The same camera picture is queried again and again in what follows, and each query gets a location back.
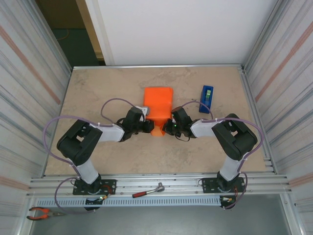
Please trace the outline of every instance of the orange sponge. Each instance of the orange sponge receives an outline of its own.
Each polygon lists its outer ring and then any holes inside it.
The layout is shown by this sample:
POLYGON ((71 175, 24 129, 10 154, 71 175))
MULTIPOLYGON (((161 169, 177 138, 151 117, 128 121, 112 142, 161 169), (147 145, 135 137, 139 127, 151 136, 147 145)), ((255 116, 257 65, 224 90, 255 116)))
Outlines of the orange sponge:
POLYGON ((155 122, 153 136, 164 136, 163 125, 172 118, 173 89, 171 87, 146 87, 143 106, 150 109, 147 119, 155 122))

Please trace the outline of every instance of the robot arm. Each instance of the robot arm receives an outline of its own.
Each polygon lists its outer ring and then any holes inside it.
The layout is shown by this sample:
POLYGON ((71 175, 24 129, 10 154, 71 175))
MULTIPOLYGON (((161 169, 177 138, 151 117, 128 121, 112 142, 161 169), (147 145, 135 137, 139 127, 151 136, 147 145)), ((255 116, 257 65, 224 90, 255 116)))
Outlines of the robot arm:
MULTIPOLYGON (((246 153, 250 152, 257 143, 255 134, 240 121, 225 120, 220 123, 205 122, 201 119, 192 121, 182 107, 172 110, 173 120, 169 119, 163 126, 163 131, 180 137, 184 134, 189 138, 215 136, 220 142, 226 160, 217 174, 217 183, 222 191, 229 191, 239 173, 238 168, 246 153)), ((227 118, 238 118, 229 114, 227 118)))
POLYGON ((145 119, 147 112, 146 107, 132 107, 125 118, 105 127, 78 120, 60 138, 57 149, 76 166, 87 192, 96 193, 100 188, 101 176, 90 160, 98 142, 123 142, 133 134, 150 133, 154 123, 145 119))

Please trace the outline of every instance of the beige marble surface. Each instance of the beige marble surface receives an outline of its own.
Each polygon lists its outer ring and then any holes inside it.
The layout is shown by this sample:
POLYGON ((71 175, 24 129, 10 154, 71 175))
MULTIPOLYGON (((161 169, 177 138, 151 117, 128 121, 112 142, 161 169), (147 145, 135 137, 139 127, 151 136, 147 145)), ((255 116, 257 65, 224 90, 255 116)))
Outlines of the beige marble surface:
MULTIPOLYGON (((145 87, 170 86, 174 89, 173 108, 190 100, 199 100, 203 85, 214 87, 212 112, 214 117, 235 113, 240 118, 252 120, 243 87, 236 67, 178 67, 178 68, 97 68, 74 70, 66 94, 62 115, 75 115, 107 123, 99 112, 102 104, 113 97, 142 105, 145 87)), ((114 121, 124 117, 129 105, 113 101, 105 107, 104 114, 114 121)), ((185 107, 192 119, 209 118, 198 112, 197 104, 185 107)), ((75 122, 59 121, 52 145, 75 122)), ((92 156, 99 173, 187 173, 217 172, 223 165, 225 154, 215 137, 176 140, 173 136, 153 137, 140 133, 126 142, 99 143, 92 156)), ((263 171, 263 153, 258 150, 245 163, 245 171, 263 171)), ((49 157, 46 174, 72 174, 67 164, 49 157)))

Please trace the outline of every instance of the corrugated metal wall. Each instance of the corrugated metal wall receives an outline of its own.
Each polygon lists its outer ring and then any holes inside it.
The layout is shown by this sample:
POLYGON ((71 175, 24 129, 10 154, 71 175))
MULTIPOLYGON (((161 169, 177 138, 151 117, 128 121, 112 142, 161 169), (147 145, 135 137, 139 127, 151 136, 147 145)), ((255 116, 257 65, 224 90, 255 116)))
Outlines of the corrugated metal wall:
POLYGON ((46 162, 42 130, 58 116, 71 74, 56 45, 32 1, 0 1, 1 235, 15 230, 30 178, 46 162))
POLYGON ((290 0, 246 66, 279 173, 313 233, 313 1, 290 0))

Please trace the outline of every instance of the orange pliers handle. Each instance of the orange pliers handle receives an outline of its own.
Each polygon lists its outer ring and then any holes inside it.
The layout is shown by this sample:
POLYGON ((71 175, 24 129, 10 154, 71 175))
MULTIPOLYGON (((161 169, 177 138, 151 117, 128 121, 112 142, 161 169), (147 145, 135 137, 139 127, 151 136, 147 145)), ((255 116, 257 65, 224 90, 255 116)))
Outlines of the orange pliers handle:
POLYGON ((30 208, 29 211, 42 211, 44 214, 39 216, 39 217, 32 217, 32 216, 27 216, 26 218, 29 220, 42 220, 42 219, 48 219, 49 215, 48 213, 50 212, 50 209, 43 208, 43 207, 33 207, 30 208))

